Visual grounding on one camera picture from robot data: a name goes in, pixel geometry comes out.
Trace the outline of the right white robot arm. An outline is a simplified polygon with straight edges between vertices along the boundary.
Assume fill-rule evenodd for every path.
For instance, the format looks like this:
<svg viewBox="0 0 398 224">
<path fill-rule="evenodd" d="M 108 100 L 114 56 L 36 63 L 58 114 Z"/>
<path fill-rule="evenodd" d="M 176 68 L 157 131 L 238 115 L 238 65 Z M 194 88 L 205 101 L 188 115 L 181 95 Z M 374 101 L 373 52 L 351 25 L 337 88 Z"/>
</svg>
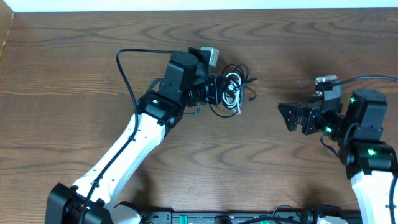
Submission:
<svg viewBox="0 0 398 224">
<path fill-rule="evenodd" d="M 322 131 L 337 142 L 334 150 L 346 169 L 359 203 L 363 223 L 396 223 L 397 156 L 381 141 L 387 111 L 386 97 L 374 90 L 353 92 L 345 114 L 341 112 L 342 91 L 324 91 L 307 105 L 279 103 L 287 129 L 310 135 Z"/>
</svg>

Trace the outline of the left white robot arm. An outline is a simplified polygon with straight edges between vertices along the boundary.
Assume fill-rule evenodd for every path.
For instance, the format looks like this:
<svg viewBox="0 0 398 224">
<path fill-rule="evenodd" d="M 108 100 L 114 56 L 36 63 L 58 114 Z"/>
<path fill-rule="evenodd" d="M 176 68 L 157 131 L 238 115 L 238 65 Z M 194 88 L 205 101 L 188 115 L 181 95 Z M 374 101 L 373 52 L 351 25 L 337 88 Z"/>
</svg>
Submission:
<svg viewBox="0 0 398 224">
<path fill-rule="evenodd" d="M 139 223 L 116 201 L 144 158 L 182 119 L 185 108 L 217 105 L 229 80 L 211 75 L 218 50 L 214 47 L 171 51 L 163 78 L 155 79 L 139 98 L 122 135 L 107 153 L 71 187 L 58 183 L 47 198 L 46 223 Z"/>
</svg>

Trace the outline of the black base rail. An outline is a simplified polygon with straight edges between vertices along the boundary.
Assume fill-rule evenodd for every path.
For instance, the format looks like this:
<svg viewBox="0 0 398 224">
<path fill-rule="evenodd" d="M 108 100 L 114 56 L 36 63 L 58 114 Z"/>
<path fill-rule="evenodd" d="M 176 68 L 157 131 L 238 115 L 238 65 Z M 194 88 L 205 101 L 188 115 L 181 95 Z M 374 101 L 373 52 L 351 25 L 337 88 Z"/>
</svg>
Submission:
<svg viewBox="0 0 398 224">
<path fill-rule="evenodd" d="M 362 223 L 361 214 L 354 210 L 342 210 L 331 205 L 316 205 L 297 209 L 279 205 L 273 211 L 262 212 L 176 212 L 173 210 L 150 211 L 143 214 L 143 224 L 220 224 L 220 223 Z"/>
</svg>

